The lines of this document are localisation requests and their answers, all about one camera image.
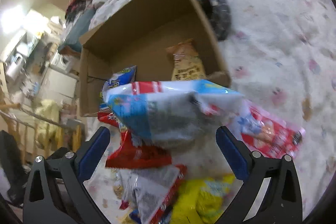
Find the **blue white gummy bag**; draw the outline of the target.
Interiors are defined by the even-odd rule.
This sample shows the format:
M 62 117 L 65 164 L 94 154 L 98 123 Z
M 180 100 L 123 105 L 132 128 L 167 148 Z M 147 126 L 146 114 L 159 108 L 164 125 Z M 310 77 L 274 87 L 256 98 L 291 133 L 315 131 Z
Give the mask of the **blue white gummy bag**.
M 114 73 L 111 78 L 105 81 L 102 90 L 99 94 L 100 97 L 100 105 L 98 114 L 101 113 L 111 113 L 109 106 L 105 103 L 105 95 L 108 90 L 132 83 L 135 80 L 137 66 L 132 66 L 125 68 L 117 73 Z

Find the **white water heater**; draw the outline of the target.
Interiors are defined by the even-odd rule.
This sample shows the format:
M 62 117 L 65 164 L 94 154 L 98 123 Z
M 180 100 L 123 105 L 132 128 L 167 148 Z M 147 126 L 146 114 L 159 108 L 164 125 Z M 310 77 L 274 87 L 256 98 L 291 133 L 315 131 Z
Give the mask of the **white water heater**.
M 13 61 L 7 68 L 6 77 L 12 81 L 15 81 L 23 69 L 25 62 L 25 58 L 20 53 L 16 53 Z

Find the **teal orange folded blanket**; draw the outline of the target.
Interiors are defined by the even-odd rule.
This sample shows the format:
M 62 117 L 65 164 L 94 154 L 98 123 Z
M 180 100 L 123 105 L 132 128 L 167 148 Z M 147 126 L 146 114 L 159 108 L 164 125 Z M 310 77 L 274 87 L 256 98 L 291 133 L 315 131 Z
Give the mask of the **teal orange folded blanket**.
M 84 13 L 78 17 L 68 34 L 65 36 L 63 42 L 58 47 L 58 52 L 61 55 L 80 57 L 82 44 L 79 42 L 79 39 L 88 31 L 91 19 L 95 13 L 96 9 L 91 7 L 86 9 Z

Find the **red pink cartoon packet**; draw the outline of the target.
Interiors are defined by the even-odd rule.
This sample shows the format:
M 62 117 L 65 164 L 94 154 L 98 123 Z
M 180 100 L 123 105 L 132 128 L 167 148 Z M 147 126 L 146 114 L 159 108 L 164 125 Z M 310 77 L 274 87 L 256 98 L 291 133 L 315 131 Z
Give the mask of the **red pink cartoon packet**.
M 230 132 L 251 151 L 280 159 L 288 154 L 295 157 L 305 129 L 271 114 L 259 105 L 245 100 L 238 113 L 231 115 Z

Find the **dark striped garment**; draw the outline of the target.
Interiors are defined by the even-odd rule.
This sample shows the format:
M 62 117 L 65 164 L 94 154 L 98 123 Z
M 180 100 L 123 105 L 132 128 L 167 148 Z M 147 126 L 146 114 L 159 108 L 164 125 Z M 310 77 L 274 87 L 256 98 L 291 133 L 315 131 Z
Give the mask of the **dark striped garment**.
M 231 30 L 231 9 L 227 0 L 197 0 L 218 40 L 225 40 Z

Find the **clothes pile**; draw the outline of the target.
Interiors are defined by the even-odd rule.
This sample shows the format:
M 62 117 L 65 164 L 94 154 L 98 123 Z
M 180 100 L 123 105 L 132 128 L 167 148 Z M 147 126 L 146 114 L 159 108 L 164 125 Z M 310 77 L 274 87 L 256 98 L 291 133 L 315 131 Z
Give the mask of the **clothes pile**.
M 89 11 L 91 14 L 96 13 L 96 9 L 90 0 L 72 0 L 65 12 L 66 25 L 73 23 L 75 19 Z

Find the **yellow bedding bundle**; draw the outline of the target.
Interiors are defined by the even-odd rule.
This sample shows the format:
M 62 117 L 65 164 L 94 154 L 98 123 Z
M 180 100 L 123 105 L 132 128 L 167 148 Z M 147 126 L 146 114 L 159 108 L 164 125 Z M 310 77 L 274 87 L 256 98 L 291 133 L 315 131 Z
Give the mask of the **yellow bedding bundle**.
M 55 123 L 60 121 L 60 107 L 54 100 L 41 100 L 41 105 L 36 108 L 35 114 Z M 37 119 L 37 125 L 36 143 L 39 148 L 44 147 L 46 136 L 48 136 L 50 142 L 58 142 L 60 134 L 58 133 L 59 127 L 57 125 L 40 119 Z

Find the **orange brown snack packet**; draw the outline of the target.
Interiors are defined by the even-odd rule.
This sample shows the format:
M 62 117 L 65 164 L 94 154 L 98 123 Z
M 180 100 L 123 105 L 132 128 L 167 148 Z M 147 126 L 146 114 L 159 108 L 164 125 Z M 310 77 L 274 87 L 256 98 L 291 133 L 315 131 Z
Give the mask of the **orange brown snack packet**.
M 166 48 L 173 61 L 172 81 L 206 79 L 206 72 L 199 53 L 194 48 L 193 39 L 188 39 Z

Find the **white red yellow snack bag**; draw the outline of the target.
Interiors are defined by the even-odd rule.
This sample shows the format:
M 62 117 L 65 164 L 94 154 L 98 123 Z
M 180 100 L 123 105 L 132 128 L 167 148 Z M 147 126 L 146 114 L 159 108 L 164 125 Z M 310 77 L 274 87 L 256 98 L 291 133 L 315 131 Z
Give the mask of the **white red yellow snack bag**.
M 159 223 L 187 172 L 185 165 L 133 169 L 124 186 L 122 200 L 138 210 L 141 223 Z

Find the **white washing machine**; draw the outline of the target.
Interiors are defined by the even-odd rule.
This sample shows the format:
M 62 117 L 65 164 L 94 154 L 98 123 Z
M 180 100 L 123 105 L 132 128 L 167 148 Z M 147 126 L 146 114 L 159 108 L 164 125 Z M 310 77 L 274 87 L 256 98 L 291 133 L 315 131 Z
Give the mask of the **white washing machine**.
M 68 74 L 74 64 L 74 58 L 56 52 L 51 59 L 50 68 L 63 74 Z

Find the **white patterned bed quilt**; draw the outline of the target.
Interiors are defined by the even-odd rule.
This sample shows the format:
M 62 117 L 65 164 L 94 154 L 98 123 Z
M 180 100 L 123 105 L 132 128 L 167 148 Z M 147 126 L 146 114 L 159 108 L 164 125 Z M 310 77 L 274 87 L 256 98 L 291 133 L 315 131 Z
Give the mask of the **white patterned bed quilt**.
M 331 0 L 228 0 L 219 43 L 232 86 L 306 134 L 295 159 L 303 218 L 335 174 L 335 7 Z

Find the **brown cardboard box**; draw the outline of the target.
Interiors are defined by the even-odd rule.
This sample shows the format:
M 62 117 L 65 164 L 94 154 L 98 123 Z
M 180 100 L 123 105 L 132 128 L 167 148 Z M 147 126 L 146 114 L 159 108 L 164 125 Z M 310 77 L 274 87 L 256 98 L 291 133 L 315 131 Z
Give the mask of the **brown cardboard box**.
M 131 0 L 106 22 L 80 37 L 80 115 L 94 117 L 99 94 L 113 73 L 136 66 L 137 81 L 168 81 L 167 48 L 191 40 L 206 75 L 230 87 L 218 40 L 197 0 Z

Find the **light blue snack bag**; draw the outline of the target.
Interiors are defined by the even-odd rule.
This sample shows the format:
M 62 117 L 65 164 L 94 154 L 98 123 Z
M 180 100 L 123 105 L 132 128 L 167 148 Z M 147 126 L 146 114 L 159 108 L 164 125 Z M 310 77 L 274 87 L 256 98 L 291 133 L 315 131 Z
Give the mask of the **light blue snack bag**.
M 133 82 L 105 86 L 104 102 L 134 135 L 162 148 L 173 148 L 214 133 L 244 96 L 208 80 Z

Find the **wooden yellow rack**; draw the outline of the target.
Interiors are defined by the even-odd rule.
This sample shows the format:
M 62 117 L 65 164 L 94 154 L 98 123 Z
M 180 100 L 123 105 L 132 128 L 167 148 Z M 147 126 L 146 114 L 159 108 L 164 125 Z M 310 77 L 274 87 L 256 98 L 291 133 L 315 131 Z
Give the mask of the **wooden yellow rack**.
M 18 145 L 20 160 L 23 165 L 31 164 L 33 158 L 42 155 L 49 157 L 53 152 L 61 147 L 72 151 L 77 151 L 84 141 L 85 127 L 80 121 L 74 120 L 74 125 L 55 123 L 46 118 L 25 110 L 18 103 L 1 103 L 1 118 L 7 124 L 9 134 L 12 135 Z M 39 148 L 37 139 L 37 119 L 47 121 L 59 127 L 60 134 L 58 142 L 50 142 L 48 136 L 45 137 L 43 148 Z

